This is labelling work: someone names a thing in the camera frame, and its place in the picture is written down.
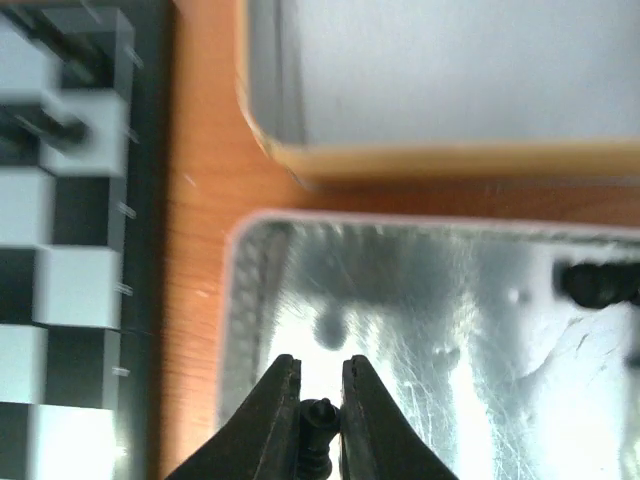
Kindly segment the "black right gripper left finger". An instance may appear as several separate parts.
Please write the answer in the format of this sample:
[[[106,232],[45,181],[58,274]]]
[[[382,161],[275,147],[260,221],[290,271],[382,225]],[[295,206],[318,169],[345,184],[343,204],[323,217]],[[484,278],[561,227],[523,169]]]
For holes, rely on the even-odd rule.
[[[301,362],[278,356],[228,422],[170,479],[292,479],[299,446]]]

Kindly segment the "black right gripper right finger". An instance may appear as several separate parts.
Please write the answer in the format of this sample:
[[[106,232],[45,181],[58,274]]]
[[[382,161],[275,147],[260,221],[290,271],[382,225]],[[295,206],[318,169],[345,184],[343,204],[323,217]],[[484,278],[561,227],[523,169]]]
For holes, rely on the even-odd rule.
[[[454,479],[413,430],[363,355],[343,363],[340,475],[343,479]]]

